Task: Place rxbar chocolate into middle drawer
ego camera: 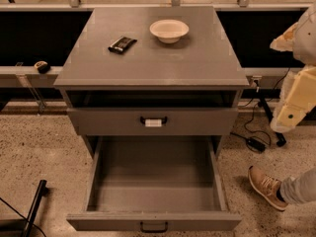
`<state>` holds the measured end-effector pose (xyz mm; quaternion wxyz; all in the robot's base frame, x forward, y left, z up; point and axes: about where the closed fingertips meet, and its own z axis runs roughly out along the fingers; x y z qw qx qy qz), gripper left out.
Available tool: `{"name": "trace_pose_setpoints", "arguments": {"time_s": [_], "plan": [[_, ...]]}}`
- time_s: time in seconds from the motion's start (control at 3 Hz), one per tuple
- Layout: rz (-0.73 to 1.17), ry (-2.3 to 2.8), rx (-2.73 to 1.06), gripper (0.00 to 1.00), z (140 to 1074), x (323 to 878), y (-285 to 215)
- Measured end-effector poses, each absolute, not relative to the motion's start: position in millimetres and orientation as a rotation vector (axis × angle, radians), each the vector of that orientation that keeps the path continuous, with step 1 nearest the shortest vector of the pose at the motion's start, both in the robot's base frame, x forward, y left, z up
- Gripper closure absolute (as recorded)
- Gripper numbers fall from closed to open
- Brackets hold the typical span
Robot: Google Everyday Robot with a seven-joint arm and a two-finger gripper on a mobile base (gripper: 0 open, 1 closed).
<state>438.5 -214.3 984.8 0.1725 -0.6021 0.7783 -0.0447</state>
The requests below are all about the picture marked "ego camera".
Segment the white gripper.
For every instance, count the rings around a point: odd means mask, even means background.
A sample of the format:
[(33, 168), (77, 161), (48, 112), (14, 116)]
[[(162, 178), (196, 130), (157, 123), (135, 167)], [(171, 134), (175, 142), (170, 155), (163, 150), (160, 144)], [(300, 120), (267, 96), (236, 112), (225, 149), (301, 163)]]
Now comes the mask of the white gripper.
[[(274, 39), (270, 48), (276, 51), (293, 51), (297, 23)], [(273, 113), (271, 129), (284, 133), (295, 129), (316, 106), (316, 67), (305, 66), (294, 74), (289, 72), (282, 83), (280, 99)]]

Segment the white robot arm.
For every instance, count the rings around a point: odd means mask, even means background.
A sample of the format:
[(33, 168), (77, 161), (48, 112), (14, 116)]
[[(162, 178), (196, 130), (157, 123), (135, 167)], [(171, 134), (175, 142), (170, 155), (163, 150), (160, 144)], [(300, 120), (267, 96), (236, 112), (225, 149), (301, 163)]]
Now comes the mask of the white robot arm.
[(270, 48), (291, 51), (304, 64), (299, 72), (289, 72), (282, 83), (271, 129), (283, 133), (293, 130), (316, 107), (316, 4), (274, 39)]

